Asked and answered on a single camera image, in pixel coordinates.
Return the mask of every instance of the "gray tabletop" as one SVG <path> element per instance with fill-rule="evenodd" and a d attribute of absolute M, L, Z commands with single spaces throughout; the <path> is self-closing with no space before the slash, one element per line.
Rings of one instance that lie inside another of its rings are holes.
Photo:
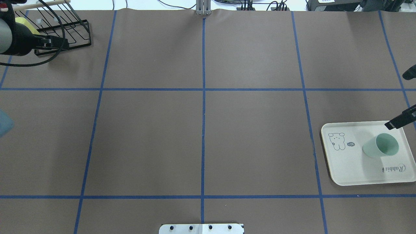
<path fill-rule="evenodd" d="M 79 14 L 92 46 L 0 67 L 1 233 L 414 233 L 415 183 L 336 185 L 319 132 L 416 103 L 416 14 Z"/>

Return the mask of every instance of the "white bracket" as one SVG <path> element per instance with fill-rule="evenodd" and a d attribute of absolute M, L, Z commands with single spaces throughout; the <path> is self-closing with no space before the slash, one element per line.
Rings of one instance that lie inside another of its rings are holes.
<path fill-rule="evenodd" d="M 211 0 L 196 0 L 197 15 L 211 15 Z"/>
<path fill-rule="evenodd" d="M 244 234 L 243 224 L 165 224 L 159 234 Z"/>

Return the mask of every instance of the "white label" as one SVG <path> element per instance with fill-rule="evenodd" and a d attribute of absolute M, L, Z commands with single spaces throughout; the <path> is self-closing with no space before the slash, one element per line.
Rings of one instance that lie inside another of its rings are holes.
<path fill-rule="evenodd" d="M 315 11 L 324 11 L 326 8 L 327 6 L 316 7 Z"/>

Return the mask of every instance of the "white tray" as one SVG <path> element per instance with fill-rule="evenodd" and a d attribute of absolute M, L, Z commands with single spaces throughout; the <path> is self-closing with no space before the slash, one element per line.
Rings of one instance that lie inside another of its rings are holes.
<path fill-rule="evenodd" d="M 325 124 L 321 129 L 332 180 L 341 186 L 416 181 L 416 163 L 403 128 L 388 130 L 388 121 Z M 399 143 L 394 156 L 369 157 L 362 145 L 380 133 Z"/>

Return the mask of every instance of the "white mounting plate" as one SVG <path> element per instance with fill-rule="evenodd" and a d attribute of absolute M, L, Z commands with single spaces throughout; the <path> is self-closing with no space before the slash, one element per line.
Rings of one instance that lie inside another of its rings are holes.
<path fill-rule="evenodd" d="M 322 127 L 325 156 L 331 178 L 336 184 L 348 186 L 416 181 L 416 163 L 403 128 L 388 130 L 384 126 L 387 122 L 330 123 Z M 393 156 L 367 156 L 362 150 L 363 144 L 381 133 L 396 138 L 399 152 Z"/>
<path fill-rule="evenodd" d="M 244 224 L 164 224 L 159 234 L 244 234 Z"/>

